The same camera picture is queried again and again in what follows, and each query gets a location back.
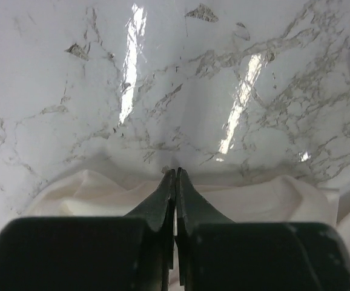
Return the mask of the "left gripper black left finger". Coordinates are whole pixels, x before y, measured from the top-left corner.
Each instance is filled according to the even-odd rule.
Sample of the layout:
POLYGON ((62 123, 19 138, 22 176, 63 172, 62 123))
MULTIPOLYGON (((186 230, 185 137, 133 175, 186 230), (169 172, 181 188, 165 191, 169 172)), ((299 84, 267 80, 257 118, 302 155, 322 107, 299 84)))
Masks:
POLYGON ((176 174, 124 216, 32 217, 0 232, 0 290, 167 290, 176 174))

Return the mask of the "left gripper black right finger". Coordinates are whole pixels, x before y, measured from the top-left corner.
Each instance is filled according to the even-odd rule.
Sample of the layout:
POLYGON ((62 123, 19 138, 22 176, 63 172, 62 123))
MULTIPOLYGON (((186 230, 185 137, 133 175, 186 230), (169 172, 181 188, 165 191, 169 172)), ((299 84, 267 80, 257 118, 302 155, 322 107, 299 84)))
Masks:
POLYGON ((194 188, 184 169, 175 191, 185 290, 350 290, 350 256, 331 226, 236 223, 194 188))

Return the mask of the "white t-shirt red print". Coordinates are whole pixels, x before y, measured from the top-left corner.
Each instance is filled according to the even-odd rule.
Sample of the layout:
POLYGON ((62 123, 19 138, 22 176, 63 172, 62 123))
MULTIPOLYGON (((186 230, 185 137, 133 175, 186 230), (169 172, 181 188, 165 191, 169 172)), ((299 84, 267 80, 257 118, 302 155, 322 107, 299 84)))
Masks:
MULTIPOLYGON (((122 216, 158 187, 143 181, 122 187, 91 170, 81 170, 45 188, 28 216, 122 216)), ((325 222, 334 226, 350 254, 350 192, 340 196, 288 175, 245 187, 198 185, 197 191, 235 222, 325 222)))

